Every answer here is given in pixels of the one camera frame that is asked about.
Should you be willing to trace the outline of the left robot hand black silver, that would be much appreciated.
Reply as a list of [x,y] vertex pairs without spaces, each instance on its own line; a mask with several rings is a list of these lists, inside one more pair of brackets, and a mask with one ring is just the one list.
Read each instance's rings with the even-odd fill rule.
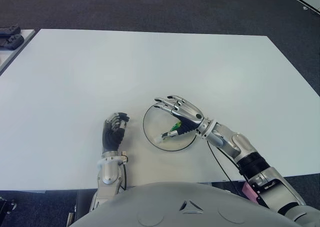
[[130,117],[124,112],[115,112],[104,121],[102,153],[117,152],[123,141]]

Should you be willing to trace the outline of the right robot hand black silver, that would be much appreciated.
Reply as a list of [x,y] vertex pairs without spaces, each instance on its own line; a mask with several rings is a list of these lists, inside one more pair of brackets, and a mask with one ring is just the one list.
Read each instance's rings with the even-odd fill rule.
[[180,122],[176,129],[162,133],[160,135],[162,140],[194,131],[204,119],[199,108],[180,96],[169,95],[166,98],[157,97],[154,100],[156,103],[153,107],[171,114]]

